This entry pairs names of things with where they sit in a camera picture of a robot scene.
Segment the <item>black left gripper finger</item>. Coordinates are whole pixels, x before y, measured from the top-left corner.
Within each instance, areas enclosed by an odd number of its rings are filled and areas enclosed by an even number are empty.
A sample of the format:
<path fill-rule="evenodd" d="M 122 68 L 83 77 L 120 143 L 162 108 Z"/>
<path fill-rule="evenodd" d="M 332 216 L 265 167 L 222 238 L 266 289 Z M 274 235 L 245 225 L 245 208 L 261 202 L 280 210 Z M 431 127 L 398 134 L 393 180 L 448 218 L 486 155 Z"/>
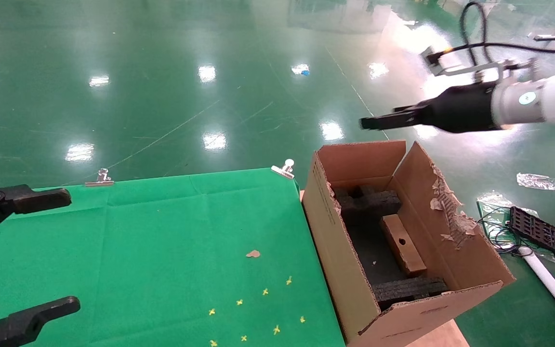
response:
<path fill-rule="evenodd" d="M 80 310 L 75 296 L 60 298 L 0 319 L 0 347 L 21 347 L 35 341 L 44 325 Z"/>
<path fill-rule="evenodd" d="M 67 189 L 33 191 L 28 185 L 0 187 L 0 224 L 13 214 L 32 214 L 67 207 L 71 195 Z"/>

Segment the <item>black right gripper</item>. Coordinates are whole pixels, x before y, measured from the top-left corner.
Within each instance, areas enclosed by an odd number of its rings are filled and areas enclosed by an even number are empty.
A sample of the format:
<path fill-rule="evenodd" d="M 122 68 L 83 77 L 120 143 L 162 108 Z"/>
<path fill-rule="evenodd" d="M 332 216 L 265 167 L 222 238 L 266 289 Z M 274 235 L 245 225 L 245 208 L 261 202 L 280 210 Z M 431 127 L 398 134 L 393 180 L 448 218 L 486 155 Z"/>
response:
<path fill-rule="evenodd" d="M 395 128 L 430 125 L 449 133 L 496 131 L 491 112 L 496 82 L 451 86 L 437 97 L 416 105 L 395 107 L 385 116 L 363 117 L 364 130 L 384 131 Z"/>

